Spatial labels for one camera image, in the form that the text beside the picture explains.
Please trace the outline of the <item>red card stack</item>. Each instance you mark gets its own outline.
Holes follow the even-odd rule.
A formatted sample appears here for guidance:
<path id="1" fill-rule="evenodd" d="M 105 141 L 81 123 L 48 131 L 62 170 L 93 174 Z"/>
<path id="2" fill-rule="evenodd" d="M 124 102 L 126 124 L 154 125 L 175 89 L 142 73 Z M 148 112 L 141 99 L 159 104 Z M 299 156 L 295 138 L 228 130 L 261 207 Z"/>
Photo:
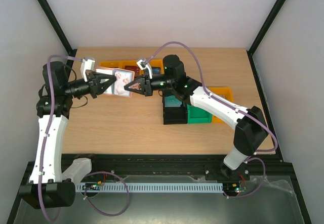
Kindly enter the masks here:
<path id="1" fill-rule="evenodd" d="M 135 77 L 138 77 L 140 75 L 140 68 L 138 66 L 126 65 L 125 69 L 133 71 L 135 73 Z"/>

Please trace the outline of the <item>left black frame post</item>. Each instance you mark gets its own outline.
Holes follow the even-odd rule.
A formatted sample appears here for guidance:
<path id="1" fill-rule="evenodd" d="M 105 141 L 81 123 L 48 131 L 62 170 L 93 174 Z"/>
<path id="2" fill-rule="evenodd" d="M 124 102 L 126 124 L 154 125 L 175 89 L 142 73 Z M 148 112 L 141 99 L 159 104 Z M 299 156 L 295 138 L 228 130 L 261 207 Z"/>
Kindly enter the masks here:
<path id="1" fill-rule="evenodd" d="M 58 36 L 60 42 L 62 43 L 64 49 L 69 55 L 75 55 L 76 49 L 73 49 L 71 44 L 69 43 L 62 27 L 59 24 L 50 4 L 47 0 L 37 0 L 40 7 L 42 8 L 45 16 L 47 17 L 50 25 L 52 26 L 53 30 L 55 31 L 56 35 Z"/>

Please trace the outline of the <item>black frame post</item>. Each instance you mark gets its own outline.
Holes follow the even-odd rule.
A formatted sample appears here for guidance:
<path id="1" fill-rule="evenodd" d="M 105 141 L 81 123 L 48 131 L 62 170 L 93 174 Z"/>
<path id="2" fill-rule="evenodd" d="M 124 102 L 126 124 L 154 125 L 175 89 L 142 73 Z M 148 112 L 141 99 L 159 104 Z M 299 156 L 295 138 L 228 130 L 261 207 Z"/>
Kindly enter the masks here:
<path id="1" fill-rule="evenodd" d="M 47 0 L 37 0 L 40 7 L 42 8 L 45 16 L 47 17 L 50 25 L 52 26 L 53 30 L 55 31 L 56 35 L 58 36 L 60 42 L 62 43 L 64 49 L 69 55 L 75 55 L 76 49 L 73 49 L 71 44 L 69 43 L 62 27 L 59 24 L 50 4 Z"/>
<path id="2" fill-rule="evenodd" d="M 263 38 L 265 37 L 266 33 L 268 32 L 270 26 L 274 22 L 275 18 L 279 14 L 279 12 L 280 12 L 281 8 L 283 7 L 283 5 L 285 4 L 285 2 L 286 2 L 286 0 L 276 0 L 275 1 L 274 5 L 272 6 L 269 14 L 267 15 L 267 17 L 265 19 L 263 25 L 261 26 L 257 36 L 255 37 L 252 45 L 247 50 L 249 58 L 252 57 L 254 55 L 254 53 L 256 52 L 257 48 L 261 44 Z"/>

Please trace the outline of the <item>black bin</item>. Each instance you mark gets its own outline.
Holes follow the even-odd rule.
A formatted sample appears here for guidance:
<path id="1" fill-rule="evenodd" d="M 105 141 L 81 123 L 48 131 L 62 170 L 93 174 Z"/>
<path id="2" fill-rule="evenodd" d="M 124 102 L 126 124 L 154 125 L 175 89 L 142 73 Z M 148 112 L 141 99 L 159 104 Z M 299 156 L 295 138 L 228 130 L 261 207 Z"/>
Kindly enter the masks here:
<path id="1" fill-rule="evenodd" d="M 178 108 L 166 108 L 164 104 L 164 97 L 173 95 L 169 91 L 162 92 L 163 103 L 163 124 L 187 124 L 187 105 L 182 102 L 182 106 Z"/>

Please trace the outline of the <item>yellow bin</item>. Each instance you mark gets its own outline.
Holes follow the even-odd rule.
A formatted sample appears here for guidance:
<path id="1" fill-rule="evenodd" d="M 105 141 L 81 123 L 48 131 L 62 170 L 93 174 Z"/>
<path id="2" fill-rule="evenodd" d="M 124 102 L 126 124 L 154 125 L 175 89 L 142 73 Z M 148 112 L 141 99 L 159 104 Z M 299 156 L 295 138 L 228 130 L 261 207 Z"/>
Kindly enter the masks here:
<path id="1" fill-rule="evenodd" d="M 217 95 L 225 95 L 226 100 L 232 103 L 234 102 L 232 90 L 230 87 L 208 87 L 208 89 Z M 212 116 L 212 123 L 224 123 L 224 121 L 222 121 L 220 118 L 217 118 L 216 116 Z"/>
<path id="2" fill-rule="evenodd" d="M 161 68 L 161 73 L 162 73 L 162 71 L 163 71 L 163 63 L 162 63 L 162 60 L 155 60 L 155 59 L 152 59 L 152 60 L 148 60 L 148 62 L 150 63 L 151 67 L 160 67 L 160 68 Z M 148 76 L 148 73 L 142 71 L 142 75 L 144 75 L 144 76 Z"/>
<path id="3" fill-rule="evenodd" d="M 119 67 L 124 70 L 133 71 L 135 73 L 135 77 L 138 77 L 142 74 L 136 60 L 122 60 L 119 62 Z"/>
<path id="4" fill-rule="evenodd" d="M 120 61 L 102 61 L 99 63 L 100 67 L 103 68 L 118 68 L 118 69 L 122 69 L 122 65 L 120 63 Z"/>

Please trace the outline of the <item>pink card holder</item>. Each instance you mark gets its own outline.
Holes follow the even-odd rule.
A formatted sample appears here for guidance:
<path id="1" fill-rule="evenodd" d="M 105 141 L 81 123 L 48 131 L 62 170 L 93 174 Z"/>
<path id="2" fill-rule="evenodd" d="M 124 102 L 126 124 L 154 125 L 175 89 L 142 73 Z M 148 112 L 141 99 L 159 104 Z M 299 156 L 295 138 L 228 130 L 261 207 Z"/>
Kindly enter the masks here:
<path id="1" fill-rule="evenodd" d="M 132 95 L 132 93 L 125 90 L 124 87 L 134 80 L 134 71 L 120 68 L 99 67 L 96 69 L 96 72 L 106 75 L 113 75 L 116 78 L 116 81 L 104 92 L 104 94 L 121 97 L 130 97 Z"/>

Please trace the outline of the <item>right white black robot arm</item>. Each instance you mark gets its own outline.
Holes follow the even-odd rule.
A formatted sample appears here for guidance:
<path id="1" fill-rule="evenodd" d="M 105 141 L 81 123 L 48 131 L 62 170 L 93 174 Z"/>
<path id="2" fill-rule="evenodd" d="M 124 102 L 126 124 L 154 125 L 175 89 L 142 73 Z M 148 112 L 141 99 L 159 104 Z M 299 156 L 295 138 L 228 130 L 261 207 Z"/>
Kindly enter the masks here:
<path id="1" fill-rule="evenodd" d="M 253 156 L 268 136 L 261 109 L 234 104 L 207 90 L 202 82 L 186 75 L 184 64 L 177 55 L 163 58 L 164 73 L 160 75 L 152 74 L 146 60 L 138 60 L 137 64 L 145 74 L 126 84 L 125 90 L 146 97 L 152 96 L 154 91 L 170 91 L 179 101 L 211 113 L 234 130 L 234 147 L 220 167 L 224 178 L 234 178 L 240 165 Z"/>

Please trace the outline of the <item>yellow bin left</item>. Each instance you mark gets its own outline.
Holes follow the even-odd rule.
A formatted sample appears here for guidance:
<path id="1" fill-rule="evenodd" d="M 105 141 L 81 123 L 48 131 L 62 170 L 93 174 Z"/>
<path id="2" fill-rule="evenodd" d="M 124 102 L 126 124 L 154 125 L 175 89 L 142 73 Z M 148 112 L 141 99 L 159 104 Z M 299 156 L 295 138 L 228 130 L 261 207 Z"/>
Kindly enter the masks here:
<path id="1" fill-rule="evenodd" d="M 122 65 L 120 63 L 120 61 L 102 61 L 99 63 L 100 67 L 103 68 L 118 68 L 118 69 L 122 69 Z"/>

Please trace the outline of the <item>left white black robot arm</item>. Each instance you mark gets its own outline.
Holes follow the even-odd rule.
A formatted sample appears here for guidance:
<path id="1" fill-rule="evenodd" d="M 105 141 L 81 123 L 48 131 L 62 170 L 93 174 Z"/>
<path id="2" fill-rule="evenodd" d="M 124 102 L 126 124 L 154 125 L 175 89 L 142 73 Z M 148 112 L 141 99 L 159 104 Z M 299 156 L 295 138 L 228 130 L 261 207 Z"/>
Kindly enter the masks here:
<path id="1" fill-rule="evenodd" d="M 66 65 L 60 61 L 43 66 L 44 89 L 36 105 L 39 138 L 36 159 L 26 184 L 19 188 L 20 197 L 34 209 L 71 206 L 75 187 L 91 172 L 92 161 L 79 158 L 63 171 L 62 147 L 73 99 L 91 95 L 96 98 L 116 82 L 111 74 L 84 69 L 84 78 L 69 81 Z"/>

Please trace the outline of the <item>yellow bin far right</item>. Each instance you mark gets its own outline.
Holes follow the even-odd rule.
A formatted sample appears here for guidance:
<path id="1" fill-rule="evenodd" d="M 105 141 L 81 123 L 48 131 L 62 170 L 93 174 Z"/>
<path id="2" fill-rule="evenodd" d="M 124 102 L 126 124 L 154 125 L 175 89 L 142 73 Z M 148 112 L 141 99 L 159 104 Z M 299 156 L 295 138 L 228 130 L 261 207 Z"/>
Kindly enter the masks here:
<path id="1" fill-rule="evenodd" d="M 232 90 L 230 87 L 208 87 L 208 89 L 217 95 L 225 95 L 226 100 L 232 103 L 234 102 Z M 212 116 L 212 123 L 224 123 L 224 121 L 222 121 L 220 118 L 217 118 L 216 116 Z"/>

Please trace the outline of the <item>right black frame post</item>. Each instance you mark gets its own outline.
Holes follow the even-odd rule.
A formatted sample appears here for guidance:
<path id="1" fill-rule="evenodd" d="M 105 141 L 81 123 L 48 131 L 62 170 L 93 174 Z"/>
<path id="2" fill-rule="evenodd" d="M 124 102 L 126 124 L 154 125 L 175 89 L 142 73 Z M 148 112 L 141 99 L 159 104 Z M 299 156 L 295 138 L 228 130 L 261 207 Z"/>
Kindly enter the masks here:
<path id="1" fill-rule="evenodd" d="M 276 0 L 275 1 L 274 5 L 272 6 L 269 14 L 267 15 L 267 17 L 265 19 L 263 25 L 261 26 L 257 36 L 255 37 L 252 45 L 247 50 L 249 58 L 252 57 L 254 55 L 254 53 L 256 52 L 257 48 L 261 44 L 263 38 L 265 37 L 266 33 L 268 32 L 270 26 L 274 22 L 275 18 L 279 14 L 279 12 L 280 12 L 281 8 L 283 7 L 283 5 L 285 4 L 285 2 L 286 2 L 286 0 Z"/>

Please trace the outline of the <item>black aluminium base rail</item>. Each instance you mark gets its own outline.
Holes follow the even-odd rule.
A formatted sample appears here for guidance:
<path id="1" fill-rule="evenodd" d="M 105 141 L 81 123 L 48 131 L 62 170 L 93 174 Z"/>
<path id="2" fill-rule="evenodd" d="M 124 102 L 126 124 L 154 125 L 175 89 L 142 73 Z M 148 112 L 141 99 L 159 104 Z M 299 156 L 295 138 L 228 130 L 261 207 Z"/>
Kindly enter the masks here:
<path id="1" fill-rule="evenodd" d="M 77 158 L 89 158 L 92 171 L 113 171 L 127 175 L 187 175 L 204 176 L 208 181 L 230 182 L 253 175 L 289 176 L 296 174 L 291 163 L 283 162 L 277 155 L 259 155 L 258 160 L 242 164 L 238 170 L 221 171 L 224 155 L 118 155 L 118 154 L 63 154 L 58 163 L 64 171 Z"/>

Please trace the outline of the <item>yellow bin middle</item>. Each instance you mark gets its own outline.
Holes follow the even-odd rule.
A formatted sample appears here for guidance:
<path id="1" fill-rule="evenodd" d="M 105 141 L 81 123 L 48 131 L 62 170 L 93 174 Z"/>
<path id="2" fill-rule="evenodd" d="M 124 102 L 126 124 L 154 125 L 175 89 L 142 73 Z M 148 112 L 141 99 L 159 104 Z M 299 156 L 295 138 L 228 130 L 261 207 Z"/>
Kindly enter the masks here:
<path id="1" fill-rule="evenodd" d="M 122 60 L 119 62 L 119 67 L 124 70 L 133 71 L 135 73 L 135 77 L 138 77 L 142 74 L 136 60 Z"/>

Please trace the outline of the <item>green bin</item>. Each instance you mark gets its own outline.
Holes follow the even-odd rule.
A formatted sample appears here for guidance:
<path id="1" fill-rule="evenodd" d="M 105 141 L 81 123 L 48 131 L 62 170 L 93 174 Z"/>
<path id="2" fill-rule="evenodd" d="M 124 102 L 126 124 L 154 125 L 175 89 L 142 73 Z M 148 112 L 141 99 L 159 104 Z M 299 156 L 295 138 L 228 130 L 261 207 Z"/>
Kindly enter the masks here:
<path id="1" fill-rule="evenodd" d="M 199 124 L 199 123 L 211 123 L 212 114 L 201 108 L 187 105 L 187 123 Z"/>

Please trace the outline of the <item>blue card stack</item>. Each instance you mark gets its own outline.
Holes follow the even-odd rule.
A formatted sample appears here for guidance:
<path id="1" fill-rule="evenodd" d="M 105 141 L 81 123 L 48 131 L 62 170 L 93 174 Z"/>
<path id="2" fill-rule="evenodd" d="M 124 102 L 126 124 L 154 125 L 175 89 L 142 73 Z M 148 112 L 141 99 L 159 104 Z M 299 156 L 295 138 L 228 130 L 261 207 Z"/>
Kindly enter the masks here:
<path id="1" fill-rule="evenodd" d="M 161 74 L 161 68 L 160 67 L 152 67 L 152 74 L 159 75 Z"/>

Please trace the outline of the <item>teal card stack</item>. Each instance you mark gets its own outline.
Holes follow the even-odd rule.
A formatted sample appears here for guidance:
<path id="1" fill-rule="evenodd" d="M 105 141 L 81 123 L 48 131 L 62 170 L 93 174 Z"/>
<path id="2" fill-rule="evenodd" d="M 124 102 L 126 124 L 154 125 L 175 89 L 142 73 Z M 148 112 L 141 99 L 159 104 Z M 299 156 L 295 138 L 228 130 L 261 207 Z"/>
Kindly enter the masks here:
<path id="1" fill-rule="evenodd" d="M 182 102 L 174 95 L 164 97 L 164 104 L 166 108 L 178 108 L 182 106 Z"/>

